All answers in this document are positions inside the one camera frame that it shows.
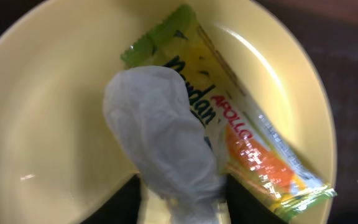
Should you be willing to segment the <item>green orange snack wrapper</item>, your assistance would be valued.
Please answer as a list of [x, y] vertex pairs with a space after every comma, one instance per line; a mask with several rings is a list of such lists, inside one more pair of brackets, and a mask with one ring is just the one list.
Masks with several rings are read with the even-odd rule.
[[277, 132], [191, 7], [180, 6], [121, 58], [131, 68], [161, 65], [181, 75], [191, 112], [206, 130], [220, 171], [233, 176], [278, 218], [288, 223], [336, 195]]

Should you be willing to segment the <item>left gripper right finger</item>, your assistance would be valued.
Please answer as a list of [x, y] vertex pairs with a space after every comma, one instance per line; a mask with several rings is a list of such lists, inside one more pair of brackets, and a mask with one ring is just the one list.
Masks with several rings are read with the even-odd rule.
[[287, 224], [231, 175], [226, 176], [225, 194], [232, 224]]

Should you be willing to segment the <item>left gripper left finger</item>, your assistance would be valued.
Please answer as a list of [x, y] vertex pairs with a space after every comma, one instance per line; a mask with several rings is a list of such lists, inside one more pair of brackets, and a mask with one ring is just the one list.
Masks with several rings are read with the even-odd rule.
[[139, 216], [141, 185], [133, 175], [107, 202], [81, 224], [136, 224]]

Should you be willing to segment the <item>white tissue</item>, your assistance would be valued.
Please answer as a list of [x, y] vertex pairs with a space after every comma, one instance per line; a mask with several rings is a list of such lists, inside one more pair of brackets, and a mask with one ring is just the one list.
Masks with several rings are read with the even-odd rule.
[[217, 223], [225, 178], [192, 114], [185, 82], [160, 66], [117, 73], [104, 92], [106, 123], [172, 223]]

